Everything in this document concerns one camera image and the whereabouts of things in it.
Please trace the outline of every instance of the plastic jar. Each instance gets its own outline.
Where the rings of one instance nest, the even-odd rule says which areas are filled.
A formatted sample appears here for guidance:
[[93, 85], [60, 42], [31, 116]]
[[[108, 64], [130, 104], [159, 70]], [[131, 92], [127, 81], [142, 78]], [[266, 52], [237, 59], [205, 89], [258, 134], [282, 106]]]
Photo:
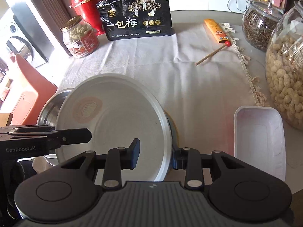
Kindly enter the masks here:
[[265, 72], [275, 108], [303, 130], [303, 1], [278, 22], [266, 52]]
[[64, 44], [75, 58], [87, 56], [99, 46], [93, 28], [80, 15], [65, 23], [61, 31]]
[[272, 32], [282, 18], [279, 10], [272, 7], [274, 0], [268, 3], [251, 1], [242, 19], [245, 39], [255, 48], [266, 51]]

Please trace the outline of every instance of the red trash can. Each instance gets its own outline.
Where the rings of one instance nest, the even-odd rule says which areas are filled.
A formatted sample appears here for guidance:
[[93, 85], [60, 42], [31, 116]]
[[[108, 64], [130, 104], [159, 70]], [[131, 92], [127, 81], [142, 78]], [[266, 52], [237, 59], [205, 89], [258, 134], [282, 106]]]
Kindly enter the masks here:
[[77, 15], [81, 15], [86, 22], [97, 30], [96, 35], [105, 33], [99, 11], [96, 8], [99, 1], [101, 0], [72, 0], [72, 4], [69, 5], [69, 7], [75, 9]]

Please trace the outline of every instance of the washing machine door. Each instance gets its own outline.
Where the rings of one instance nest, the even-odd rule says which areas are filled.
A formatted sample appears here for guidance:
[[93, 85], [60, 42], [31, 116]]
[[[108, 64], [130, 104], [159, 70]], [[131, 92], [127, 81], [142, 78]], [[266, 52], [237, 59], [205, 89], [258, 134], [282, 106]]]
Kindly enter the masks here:
[[12, 55], [20, 54], [24, 59], [31, 63], [34, 58], [31, 44], [19, 36], [12, 36], [6, 42], [7, 48]]

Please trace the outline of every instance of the wooden stick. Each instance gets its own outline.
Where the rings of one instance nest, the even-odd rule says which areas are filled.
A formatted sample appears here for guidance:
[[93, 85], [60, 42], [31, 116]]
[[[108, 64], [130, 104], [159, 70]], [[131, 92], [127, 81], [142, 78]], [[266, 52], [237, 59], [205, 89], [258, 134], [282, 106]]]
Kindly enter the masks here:
[[196, 63], [196, 66], [199, 65], [201, 62], [205, 61], [206, 59], [208, 59], [209, 57], [213, 56], [214, 54], [216, 54], [217, 52], [219, 52], [221, 49], [223, 49], [224, 47], [226, 47], [227, 45], [224, 44], [222, 45], [220, 48], [218, 48], [217, 50], [215, 50], [214, 52], [210, 53], [209, 55], [205, 56], [202, 60], [199, 60]]

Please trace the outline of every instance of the gold lid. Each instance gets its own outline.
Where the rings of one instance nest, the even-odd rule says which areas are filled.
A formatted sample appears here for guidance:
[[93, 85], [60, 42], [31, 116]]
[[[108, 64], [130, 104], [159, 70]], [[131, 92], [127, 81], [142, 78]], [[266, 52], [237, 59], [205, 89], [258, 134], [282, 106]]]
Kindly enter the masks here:
[[81, 15], [77, 15], [76, 17], [70, 19], [68, 22], [66, 22], [63, 27], [61, 28], [62, 32], [65, 32], [69, 29], [71, 29], [73, 26], [75, 26], [76, 24], [78, 24], [80, 21], [82, 20], [82, 16]]

